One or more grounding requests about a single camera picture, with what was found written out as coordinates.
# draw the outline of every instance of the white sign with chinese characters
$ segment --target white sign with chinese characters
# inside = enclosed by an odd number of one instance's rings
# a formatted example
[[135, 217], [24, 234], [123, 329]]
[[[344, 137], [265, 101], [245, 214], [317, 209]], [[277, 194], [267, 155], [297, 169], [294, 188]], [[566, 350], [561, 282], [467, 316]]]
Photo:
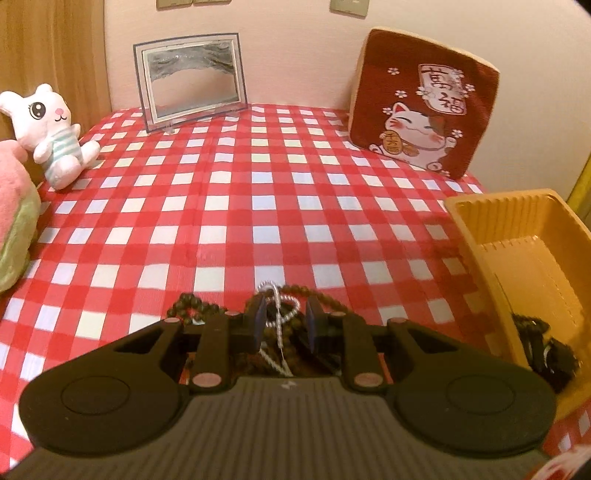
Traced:
[[466, 89], [462, 85], [463, 74], [445, 65], [421, 64], [418, 66], [421, 86], [417, 94], [436, 112], [466, 115]]

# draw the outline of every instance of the plush toy eye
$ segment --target plush toy eye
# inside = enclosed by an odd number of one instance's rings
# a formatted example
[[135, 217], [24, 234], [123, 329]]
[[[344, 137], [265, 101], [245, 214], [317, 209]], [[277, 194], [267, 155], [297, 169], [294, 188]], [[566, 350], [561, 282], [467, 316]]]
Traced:
[[29, 105], [29, 113], [36, 120], [41, 120], [45, 116], [46, 108], [41, 102], [35, 102]]

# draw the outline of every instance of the red and white checkered tablecloth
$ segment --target red and white checkered tablecloth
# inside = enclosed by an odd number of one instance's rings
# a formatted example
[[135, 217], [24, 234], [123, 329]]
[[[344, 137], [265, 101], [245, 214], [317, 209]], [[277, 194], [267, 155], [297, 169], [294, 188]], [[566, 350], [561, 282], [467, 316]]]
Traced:
[[[254, 105], [147, 135], [137, 110], [86, 138], [102, 164], [40, 189], [40, 238], [0, 320], [0, 471], [31, 448], [18, 398], [42, 371], [158, 321], [182, 291], [241, 309], [262, 280], [325, 291], [369, 323], [407, 317], [493, 349], [458, 257], [461, 182], [360, 151], [342, 112]], [[556, 453], [589, 440], [589, 405]]]

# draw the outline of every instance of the white wall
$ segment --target white wall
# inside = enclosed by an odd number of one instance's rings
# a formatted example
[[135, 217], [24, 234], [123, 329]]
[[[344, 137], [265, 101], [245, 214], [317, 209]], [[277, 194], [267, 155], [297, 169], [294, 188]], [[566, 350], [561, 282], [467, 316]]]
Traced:
[[591, 151], [591, 17], [574, 0], [371, 0], [364, 20], [333, 14], [329, 3], [232, 0], [157, 11], [155, 0], [105, 0], [113, 107], [139, 105], [134, 43], [237, 31], [251, 102], [346, 108], [369, 29], [401, 28], [501, 71], [470, 168], [484, 186], [568, 196]]

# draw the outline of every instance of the striped shirt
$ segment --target striped shirt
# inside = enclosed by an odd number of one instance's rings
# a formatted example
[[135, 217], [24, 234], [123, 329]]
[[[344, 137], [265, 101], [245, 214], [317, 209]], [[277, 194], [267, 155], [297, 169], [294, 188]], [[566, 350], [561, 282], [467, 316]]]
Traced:
[[79, 162], [82, 162], [82, 150], [73, 127], [66, 127], [52, 135], [51, 156], [43, 163], [43, 169], [49, 170], [64, 155], [74, 155]]

